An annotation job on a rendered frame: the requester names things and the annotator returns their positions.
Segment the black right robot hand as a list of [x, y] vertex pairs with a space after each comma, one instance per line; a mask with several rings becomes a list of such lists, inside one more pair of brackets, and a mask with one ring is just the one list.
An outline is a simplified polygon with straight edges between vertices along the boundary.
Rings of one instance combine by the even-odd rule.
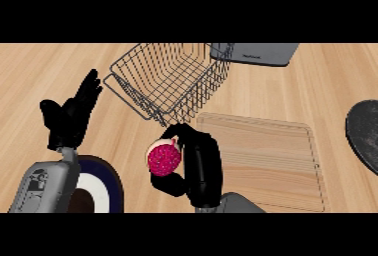
[[214, 208], [221, 197], [221, 158], [216, 139], [208, 133], [196, 131], [186, 123], [171, 125], [161, 139], [179, 137], [179, 148], [183, 150], [183, 173], [167, 176], [151, 174], [155, 189], [174, 197], [187, 195], [195, 208]]

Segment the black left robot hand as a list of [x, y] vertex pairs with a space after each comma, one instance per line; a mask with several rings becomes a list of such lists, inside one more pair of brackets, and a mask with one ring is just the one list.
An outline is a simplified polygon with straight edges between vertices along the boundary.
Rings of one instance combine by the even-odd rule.
[[63, 105], [53, 100], [40, 102], [44, 126], [50, 130], [47, 148], [58, 151], [81, 145], [89, 119], [103, 87], [97, 78], [97, 70], [91, 69], [77, 90]]

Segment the pale wooden cutting board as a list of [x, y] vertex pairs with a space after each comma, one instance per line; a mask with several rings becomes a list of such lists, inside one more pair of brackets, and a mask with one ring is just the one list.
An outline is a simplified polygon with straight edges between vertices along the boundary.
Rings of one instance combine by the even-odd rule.
[[196, 129], [217, 140], [223, 190], [269, 212], [329, 210], [314, 137], [295, 122], [204, 113]]

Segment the navy and white plate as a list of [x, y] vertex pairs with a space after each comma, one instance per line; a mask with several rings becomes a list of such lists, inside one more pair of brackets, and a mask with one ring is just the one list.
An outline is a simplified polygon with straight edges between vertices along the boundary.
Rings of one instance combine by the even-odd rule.
[[80, 155], [78, 163], [81, 171], [68, 212], [122, 213], [124, 189], [114, 167], [91, 155]]

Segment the dark grey round pan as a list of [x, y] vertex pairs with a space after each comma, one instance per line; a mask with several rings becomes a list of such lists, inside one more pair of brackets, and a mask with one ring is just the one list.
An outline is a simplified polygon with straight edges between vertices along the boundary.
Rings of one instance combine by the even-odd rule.
[[363, 100], [351, 107], [345, 137], [360, 162], [378, 176], [378, 100]]

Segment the grey flat appliance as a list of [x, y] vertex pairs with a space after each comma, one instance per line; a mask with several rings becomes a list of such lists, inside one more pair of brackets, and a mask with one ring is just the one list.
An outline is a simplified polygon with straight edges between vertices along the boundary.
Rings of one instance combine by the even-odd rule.
[[235, 63], [285, 67], [298, 43], [213, 43], [211, 57]]

